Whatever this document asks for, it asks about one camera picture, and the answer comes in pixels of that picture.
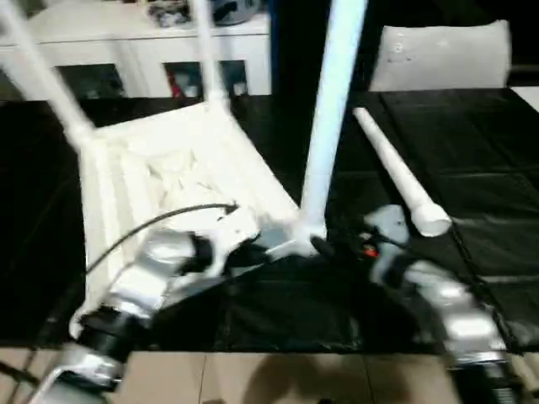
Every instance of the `black cable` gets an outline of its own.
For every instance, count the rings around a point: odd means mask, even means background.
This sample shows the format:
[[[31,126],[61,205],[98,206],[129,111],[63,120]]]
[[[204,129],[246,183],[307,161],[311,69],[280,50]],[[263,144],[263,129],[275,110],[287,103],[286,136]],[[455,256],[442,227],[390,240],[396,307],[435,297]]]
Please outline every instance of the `black cable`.
[[[130,238],[132,238],[133,236],[135,236],[142,230],[148,228],[151,225],[154,225],[155,223],[158,223],[159,221],[164,221],[165,219],[169,217],[182,215],[184,213],[195,212],[198,210],[224,209],[227,211],[227,213],[230,213],[234,211],[236,208],[237,208],[237,205],[230,205],[230,204],[206,204],[206,205],[188,206],[185,208],[170,210],[169,212],[163,213],[161,215],[157,215],[151,220],[146,221],[137,227],[134,227],[133,229],[128,231],[124,236],[120,237],[110,247],[108,247],[91,265],[87,267],[86,275],[88,276],[89,274],[91,274],[116,248],[118,248],[118,246],[120,246],[125,241],[129,240]],[[37,353],[37,349],[39,348],[39,346],[46,343],[46,341],[51,336],[54,326],[57,323],[59,324],[58,319],[61,318],[62,313],[70,307],[73,299],[75,298],[75,296],[77,296],[76,291],[77,291],[77,287],[79,283],[80,283],[80,279],[77,278],[75,281],[69,284],[67,288],[67,295],[64,295],[61,298],[59,302],[60,304],[55,305],[55,308],[49,313],[49,316],[47,316],[45,320],[45,325],[39,330],[38,338],[36,338],[39,341],[36,341],[36,343],[34,343],[33,346],[30,348],[30,353],[26,356],[23,369],[22,370],[16,369],[9,364],[0,362],[0,373],[4,373],[5,375],[11,376],[18,381],[18,384],[13,388],[10,394],[10,397],[8,398],[8,401],[7,401],[8,403],[11,402],[16,396],[21,381],[30,381],[33,384],[35,384],[35,382],[37,381],[37,378],[29,372],[29,367],[34,362],[34,358],[35,358],[35,355]]]
[[[196,206],[188,206],[186,208],[181,209],[175,209],[170,210],[167,213],[163,213],[161,215],[155,216],[153,219],[146,221],[142,223],[141,225],[134,227],[130,231],[128,231],[124,236],[120,237],[117,242],[112,244],[109,248],[107,248],[93,263],[86,269],[86,275],[89,275],[92,271],[94,271],[120,244],[123,244],[126,240],[130,239],[131,237],[135,236],[135,234],[141,232],[142,230],[146,229],[147,227],[158,223],[159,221],[164,221],[165,219],[182,215],[183,213],[189,213],[189,212],[195,212],[197,210],[206,210],[206,209],[225,209],[225,210],[235,210],[237,208],[236,205],[228,205],[228,204],[207,204],[207,205],[196,205]]]

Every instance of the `black tablecloth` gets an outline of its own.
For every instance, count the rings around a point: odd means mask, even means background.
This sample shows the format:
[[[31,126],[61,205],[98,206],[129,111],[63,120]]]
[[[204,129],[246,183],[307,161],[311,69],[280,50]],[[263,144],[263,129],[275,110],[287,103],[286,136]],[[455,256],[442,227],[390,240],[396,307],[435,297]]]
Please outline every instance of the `black tablecloth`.
[[[412,245],[458,272],[499,316],[514,349],[539,347],[539,114],[509,89],[361,93],[431,195],[451,232]],[[97,126],[178,108],[177,100],[94,100]],[[299,202],[312,106],[271,97],[233,103],[234,114]],[[45,103],[0,107],[0,342],[31,343],[46,313],[84,267],[77,157]],[[350,219],[402,203],[349,112],[329,208]],[[164,312],[152,345],[164,350],[410,352],[429,346],[411,318],[357,267],[290,257]],[[50,343],[66,337],[57,319]]]

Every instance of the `black fabric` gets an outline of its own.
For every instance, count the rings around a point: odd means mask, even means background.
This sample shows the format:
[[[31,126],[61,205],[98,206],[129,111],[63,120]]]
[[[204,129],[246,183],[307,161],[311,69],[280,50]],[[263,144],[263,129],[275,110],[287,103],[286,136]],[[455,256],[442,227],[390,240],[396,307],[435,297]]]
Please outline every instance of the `black fabric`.
[[[509,89],[353,93],[424,186],[454,218],[443,237],[411,244],[470,283],[499,318],[512,348],[539,346],[539,114]],[[183,106],[177,100],[82,103],[96,125]],[[232,104],[254,145],[299,202],[312,106],[271,97]],[[0,107],[18,127],[1,150],[1,344],[29,344],[83,271],[77,159],[45,103]],[[328,209],[355,220],[401,198],[349,112]],[[365,282],[368,268],[289,257],[164,312],[152,348],[259,352],[424,352],[411,317]],[[67,319],[52,344],[67,335]]]

